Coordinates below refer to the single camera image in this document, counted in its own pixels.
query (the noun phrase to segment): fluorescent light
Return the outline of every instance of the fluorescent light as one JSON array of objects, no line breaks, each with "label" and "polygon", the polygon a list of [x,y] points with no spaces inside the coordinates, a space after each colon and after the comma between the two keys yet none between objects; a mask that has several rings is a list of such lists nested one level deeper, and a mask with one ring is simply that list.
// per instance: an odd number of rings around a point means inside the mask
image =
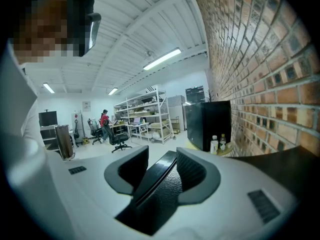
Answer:
[{"label": "fluorescent light", "polygon": [[50,88],[50,86],[49,86],[47,83],[44,83],[43,86],[44,86],[45,88],[47,88],[47,90],[48,90],[50,93],[52,93],[52,94],[55,93],[55,92]]},{"label": "fluorescent light", "polygon": [[117,90],[118,90],[118,88],[113,88],[112,91],[109,92],[109,95],[114,94]]},{"label": "fluorescent light", "polygon": [[179,49],[179,48],[176,48],[176,49],[174,49],[173,51],[170,51],[169,53],[163,55],[162,57],[157,58],[155,61],[149,63],[148,65],[145,65],[145,66],[143,67],[143,69],[144,69],[144,70],[149,70],[149,69],[155,67],[156,65],[160,64],[161,62],[164,62],[164,61],[166,61],[167,59],[170,59],[171,57],[176,56],[176,55],[178,55],[178,54],[180,54],[180,53],[181,53],[180,49]]}]

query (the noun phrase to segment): sign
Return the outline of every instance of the sign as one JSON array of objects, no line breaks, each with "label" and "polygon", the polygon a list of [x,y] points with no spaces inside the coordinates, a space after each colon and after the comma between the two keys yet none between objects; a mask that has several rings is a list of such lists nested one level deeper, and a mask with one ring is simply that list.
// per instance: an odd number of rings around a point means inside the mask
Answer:
[{"label": "sign", "polygon": [[82,111],[91,112],[91,101],[82,101]]}]

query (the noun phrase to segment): black mini fridge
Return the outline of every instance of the black mini fridge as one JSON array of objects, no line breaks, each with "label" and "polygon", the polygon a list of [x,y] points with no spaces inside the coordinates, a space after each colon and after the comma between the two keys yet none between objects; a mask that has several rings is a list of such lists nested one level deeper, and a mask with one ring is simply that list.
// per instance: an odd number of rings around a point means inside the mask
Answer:
[{"label": "black mini fridge", "polygon": [[218,141],[225,134],[231,140],[230,101],[197,103],[185,106],[188,139],[200,150],[210,151],[212,136]]}]

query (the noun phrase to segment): floor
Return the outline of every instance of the floor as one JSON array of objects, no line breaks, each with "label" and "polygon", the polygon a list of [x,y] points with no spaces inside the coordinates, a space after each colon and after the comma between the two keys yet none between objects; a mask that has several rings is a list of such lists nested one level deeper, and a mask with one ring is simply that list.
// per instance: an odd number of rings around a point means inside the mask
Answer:
[{"label": "floor", "polygon": [[[167,151],[176,151],[177,147],[186,147],[186,143],[188,141],[187,131],[181,131],[179,134],[175,134],[175,137],[175,140],[169,138],[164,142],[164,144],[162,144],[161,141],[148,142],[147,139],[142,138],[142,140],[140,140],[140,138],[137,139],[137,137],[134,136],[132,137],[132,142],[129,138],[129,140],[127,140],[125,143],[128,146],[132,147],[139,147],[144,145],[149,146],[149,168],[156,161],[158,161]],[[91,139],[90,144],[79,145],[79,147],[76,148],[74,160],[108,155],[111,154],[111,151],[115,149],[115,146],[112,146],[107,142],[100,144],[100,142],[97,141],[94,143],[94,145],[92,145],[92,141],[93,140]]]}]

